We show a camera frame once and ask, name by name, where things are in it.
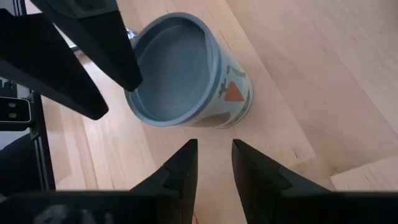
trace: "ceramic mug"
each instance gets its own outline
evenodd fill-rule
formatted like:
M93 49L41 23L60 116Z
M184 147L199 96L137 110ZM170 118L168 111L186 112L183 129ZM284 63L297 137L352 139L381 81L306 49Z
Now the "ceramic mug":
M227 128L247 113L253 99L249 76L199 18L164 15L132 46L144 81L125 94L143 122Z

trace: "wood grain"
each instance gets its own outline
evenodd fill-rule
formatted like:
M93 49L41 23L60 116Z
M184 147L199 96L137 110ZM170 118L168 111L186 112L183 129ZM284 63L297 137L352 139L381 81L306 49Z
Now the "wood grain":
M199 223L246 222L231 167L234 138L331 190L398 189L396 1L118 4L137 31L170 12L199 17L253 80L253 104L229 129L148 126L123 89L82 55L109 113L92 121L43 99L59 189L130 189L190 138L199 141Z

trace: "light wood plank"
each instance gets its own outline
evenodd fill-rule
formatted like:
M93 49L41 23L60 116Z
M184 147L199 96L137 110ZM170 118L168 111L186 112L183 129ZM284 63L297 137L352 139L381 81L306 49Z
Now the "light wood plank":
M394 0L118 4L137 31L170 12L203 20L252 78L252 108L228 129L148 126L130 111L122 88L82 55L109 113L92 121L44 98L59 189L129 189L190 138L199 140L199 223L246 222L231 167L234 138L331 190L398 189Z

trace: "black metal frame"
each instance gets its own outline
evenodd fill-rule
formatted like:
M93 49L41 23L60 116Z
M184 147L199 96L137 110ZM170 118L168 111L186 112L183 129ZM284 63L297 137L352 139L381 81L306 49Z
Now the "black metal frame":
M24 0L10 0L14 6L15 16L24 16L27 14L25 1ZM14 89L7 90L3 88L1 93L7 97L17 97L16 85ZM40 185L42 190L55 190L55 181L53 177L53 169L50 157L49 142L47 139L47 130L45 127L44 111L42 106L41 95L37 92L30 90L30 112L32 116L32 122L29 124L16 124L15 128L25 130L26 127L30 128L30 138L35 146L37 169L39 171Z

